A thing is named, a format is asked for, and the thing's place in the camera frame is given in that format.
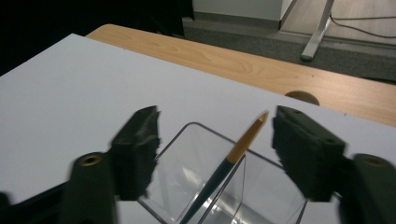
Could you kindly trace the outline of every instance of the paintbrush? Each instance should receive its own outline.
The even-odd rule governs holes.
[[[196,200],[192,203],[186,215],[181,219],[180,224],[187,223],[195,213],[200,209],[202,204],[210,197],[213,191],[221,184],[224,178],[231,172],[233,166],[242,158],[248,147],[253,142],[257,133],[261,129],[268,117],[268,112],[263,112],[247,129],[242,137],[236,142],[233,149],[228,153],[227,157],[222,161],[216,171],[210,176],[204,188],[201,190]]]

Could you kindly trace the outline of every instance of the white paper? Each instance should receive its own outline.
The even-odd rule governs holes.
[[[74,159],[107,151],[129,117],[149,105],[162,111],[162,148],[191,121],[237,140],[262,111],[273,117],[286,105],[346,141],[347,156],[396,163],[393,127],[70,35],[0,77],[0,190],[15,203],[64,182]],[[271,138],[268,120],[251,148],[277,161]],[[137,203],[119,209],[121,223],[156,223]],[[334,223],[335,214],[333,204],[310,204],[303,223]]]

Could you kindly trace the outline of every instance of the black cable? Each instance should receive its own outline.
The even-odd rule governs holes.
[[[389,17],[363,17],[363,18],[336,18],[332,17],[337,21],[369,21],[369,20],[386,20],[386,19],[396,19],[396,16]]]
[[[394,39],[394,38],[396,38],[396,35],[378,35],[378,34],[370,33],[370,32],[368,32],[368,31],[362,30],[362,29],[357,28],[357,27],[354,27],[354,26],[344,25],[344,24],[341,24],[341,23],[338,23],[337,21],[335,21],[335,20],[340,20],[340,21],[384,20],[384,19],[396,19],[396,17],[368,17],[368,18],[338,18],[338,19],[336,19],[336,18],[333,18],[333,17],[332,17],[332,13],[331,13],[331,14],[330,14],[330,19],[332,20],[332,22],[333,22],[334,24],[336,24],[336,25],[338,25],[338,26],[346,27],[346,28],[353,29],[353,30],[356,30],[356,31],[359,31],[359,32],[363,32],[363,33],[365,33],[365,34],[367,34],[367,35],[373,35],[373,36],[382,37],[382,38],[387,38],[387,39]]]

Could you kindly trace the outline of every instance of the table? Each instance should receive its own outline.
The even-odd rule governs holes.
[[[162,111],[162,148],[191,121],[237,139],[260,112],[273,115],[277,105],[285,105],[342,136],[350,144],[349,155],[374,153],[396,162],[394,124],[349,116],[355,111],[362,117],[365,111],[370,117],[373,108],[381,108],[388,111],[378,113],[383,122],[392,122],[389,85],[114,25],[90,37],[95,34],[131,50],[70,35],[0,77],[0,190],[10,192],[12,202],[64,182],[71,161],[108,150],[108,141],[131,113],[148,105]],[[375,90],[378,97],[386,89],[389,95],[379,100],[364,95]],[[295,90],[313,93],[325,107],[274,93]],[[346,111],[343,105],[355,110],[338,112]],[[251,149],[276,161],[271,134],[272,126],[265,125]],[[309,203],[303,223],[336,223],[335,211],[333,203]],[[121,223],[156,223],[137,203],[120,203],[120,217]]]
[[[389,84],[113,24],[87,37],[279,94],[306,91],[321,106],[396,127],[396,87]]]

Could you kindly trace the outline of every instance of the metal stand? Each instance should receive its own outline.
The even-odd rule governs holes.
[[[332,12],[332,4],[334,0],[327,0],[326,6],[323,10],[323,15],[320,19],[320,23],[318,25],[317,30],[312,34],[309,39],[308,44],[306,45],[303,54],[301,55],[301,60],[305,62],[310,62],[314,59],[314,55],[317,52],[318,46],[326,32],[329,23],[330,23],[330,13]]]

